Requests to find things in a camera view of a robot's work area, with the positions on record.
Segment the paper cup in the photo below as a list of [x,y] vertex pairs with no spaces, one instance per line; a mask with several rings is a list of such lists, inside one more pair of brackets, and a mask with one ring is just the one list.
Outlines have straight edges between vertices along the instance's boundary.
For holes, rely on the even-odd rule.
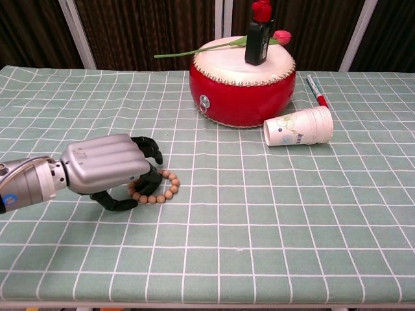
[[268,146],[328,143],[333,137],[333,119],[323,106],[304,109],[264,122]]
[[306,111],[294,112],[264,121],[264,136],[268,146],[313,144],[316,122]]

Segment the green checkered tablecloth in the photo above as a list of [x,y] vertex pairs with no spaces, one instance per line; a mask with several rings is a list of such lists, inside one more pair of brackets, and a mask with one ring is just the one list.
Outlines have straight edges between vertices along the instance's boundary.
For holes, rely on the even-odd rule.
[[[285,113],[316,105],[306,74]],[[182,186],[123,213],[65,189],[2,215],[0,299],[415,303],[415,75],[312,74],[333,140],[267,147],[199,114],[187,71],[3,68],[0,160],[144,135]]]

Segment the wooden bead bracelet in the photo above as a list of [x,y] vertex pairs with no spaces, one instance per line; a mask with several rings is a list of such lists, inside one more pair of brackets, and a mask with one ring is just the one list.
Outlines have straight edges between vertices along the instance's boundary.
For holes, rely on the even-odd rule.
[[137,200],[142,204],[155,204],[155,203],[164,203],[166,200],[169,200],[179,191],[180,180],[177,178],[175,173],[170,173],[168,170],[161,170],[161,175],[165,178],[170,180],[171,186],[169,190],[164,192],[164,194],[160,194],[159,196],[144,196],[141,195],[140,192],[136,190],[136,182],[133,181],[127,184],[128,187],[128,195],[131,196],[133,199]]

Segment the robotic hand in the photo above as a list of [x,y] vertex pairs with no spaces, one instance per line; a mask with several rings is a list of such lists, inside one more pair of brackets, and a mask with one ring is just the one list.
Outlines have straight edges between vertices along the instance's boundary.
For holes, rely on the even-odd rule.
[[163,177],[148,157],[163,164],[153,139],[116,134],[71,143],[58,161],[35,157],[0,163],[0,213],[49,201],[66,187],[89,194],[109,211],[132,209],[137,201],[117,201],[107,190],[137,180],[137,191],[151,195]]

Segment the dark brown curtain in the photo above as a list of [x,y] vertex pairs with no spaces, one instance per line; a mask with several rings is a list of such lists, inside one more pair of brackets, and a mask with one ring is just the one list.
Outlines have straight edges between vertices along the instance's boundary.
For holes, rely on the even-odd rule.
[[0,68],[84,68],[57,0],[0,0]]
[[[252,18],[252,0],[234,0],[232,35],[244,36]],[[271,0],[274,29],[291,33],[285,48],[297,70],[338,71],[364,0]]]
[[190,51],[214,40],[215,0],[76,0],[99,69],[188,70]]
[[377,2],[350,71],[415,73],[415,1]]

